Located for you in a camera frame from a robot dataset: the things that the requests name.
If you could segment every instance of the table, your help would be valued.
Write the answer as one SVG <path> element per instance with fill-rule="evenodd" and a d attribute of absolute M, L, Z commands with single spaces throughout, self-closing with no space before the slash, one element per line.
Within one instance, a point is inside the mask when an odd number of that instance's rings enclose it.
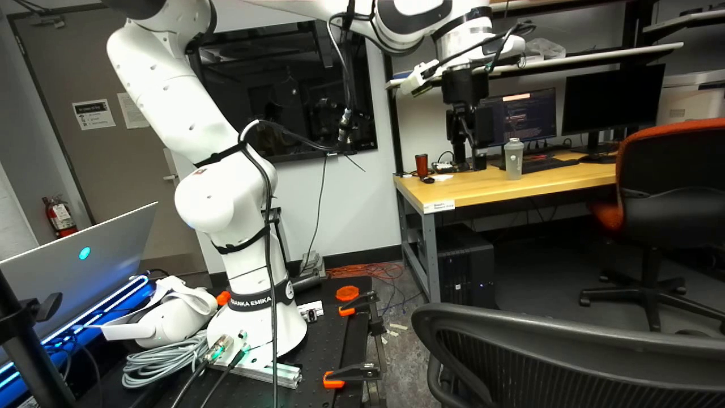
<path fill-rule="evenodd" d="M 307 341 L 286 359 L 284 362 L 299 366 L 303 380 L 296 389 L 278 388 L 278 405 L 335 405 L 335 408 L 359 408 L 363 402 L 363 386 L 352 384 L 339 393 L 329 393 L 322 388 L 322 375 L 327 369 L 364 362 L 367 359 L 367 315 L 339 320 L 338 304 L 330 301 L 339 286 L 354 283 L 363 293 L 371 289 L 369 280 L 330 280 L 325 289 L 325 318 L 309 326 Z M 207 393 L 213 388 L 219 371 L 209 371 L 187 393 L 179 408 L 200 405 Z M 83 394 L 79 408 L 168 408 L 179 394 L 187 375 L 176 375 L 168 380 L 158 380 L 156 386 L 142 389 L 124 389 L 121 386 L 121 367 L 111 369 L 102 384 L 97 384 L 90 393 Z M 209 405 L 271 405 L 271 386 L 243 379 L 227 377 L 222 386 L 215 389 Z"/>
<path fill-rule="evenodd" d="M 574 159 L 580 155 L 555 155 L 559 159 Z M 404 259 L 414 272 L 428 301 L 443 301 L 440 294 L 440 265 L 438 265 L 438 238 L 436 215 L 444 212 L 500 204 L 512 200 L 527 200 L 555 193 L 574 193 L 588 189 L 614 187 L 614 164 L 577 164 L 567 168 L 552 168 L 523 175 L 521 179 L 507 179 L 504 170 L 488 166 L 480 172 L 455 172 L 447 181 L 423 183 L 418 176 L 395 176 L 402 219 L 402 249 Z M 419 259 L 412 243 L 412 230 L 407 224 L 407 208 L 421 218 L 421 246 Z"/>

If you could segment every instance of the black office chair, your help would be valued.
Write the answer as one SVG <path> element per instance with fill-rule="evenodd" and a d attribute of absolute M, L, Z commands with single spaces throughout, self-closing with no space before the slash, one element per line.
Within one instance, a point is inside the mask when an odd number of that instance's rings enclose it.
<path fill-rule="evenodd" d="M 430 393 L 455 408 L 723 408 L 725 342 L 534 320 L 504 310 L 430 304 L 412 312 L 430 359 L 470 399 Z"/>
<path fill-rule="evenodd" d="M 641 280 L 606 270 L 603 280 L 618 289 L 588 289 L 580 304 L 639 304 L 652 332 L 661 329 L 661 304 L 725 321 L 725 312 L 678 297 L 684 294 L 682 280 L 659 281 L 659 249 L 725 243 L 725 120 L 661 125 L 626 138 L 617 195 L 617 204 L 595 204 L 592 214 L 610 233 L 644 247 Z"/>

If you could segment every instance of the keyboard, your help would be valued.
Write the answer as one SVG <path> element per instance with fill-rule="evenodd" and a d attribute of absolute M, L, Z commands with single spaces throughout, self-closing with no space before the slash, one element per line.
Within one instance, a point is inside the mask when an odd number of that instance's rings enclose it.
<path fill-rule="evenodd" d="M 567 166 L 577 166 L 580 159 L 552 159 L 547 155 L 538 155 L 538 156 L 525 156 L 521 164 L 521 172 L 542 172 L 542 170 L 551 170 L 551 168 L 567 168 Z"/>

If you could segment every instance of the computer tower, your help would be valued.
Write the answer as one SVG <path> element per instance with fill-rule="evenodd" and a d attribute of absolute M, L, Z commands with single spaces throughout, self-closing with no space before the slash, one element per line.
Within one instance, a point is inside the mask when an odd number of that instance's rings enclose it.
<path fill-rule="evenodd" d="M 495 246 L 464 224 L 438 230 L 443 301 L 496 309 Z"/>

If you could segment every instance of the robotic arm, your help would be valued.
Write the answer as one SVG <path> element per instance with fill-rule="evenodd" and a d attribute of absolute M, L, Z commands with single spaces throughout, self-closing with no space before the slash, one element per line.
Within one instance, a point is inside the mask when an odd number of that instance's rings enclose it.
<path fill-rule="evenodd" d="M 222 253 L 233 300 L 209 324 L 209 345 L 227 336 L 233 352 L 260 360 L 284 357 L 307 336 L 282 247 L 265 208 L 274 168 L 245 144 L 218 111 L 190 69 L 187 47 L 215 27 L 209 0 L 107 0 L 130 20 L 111 35 L 107 52 L 123 87 L 163 146 L 198 170 L 174 195 L 187 224 L 207 233 Z M 377 42 L 385 52 L 407 52 L 432 37 L 438 69 L 483 59 L 480 44 L 496 38 L 488 0 L 249 0 L 260 8 L 329 20 Z M 504 52 L 521 47 L 511 38 Z"/>

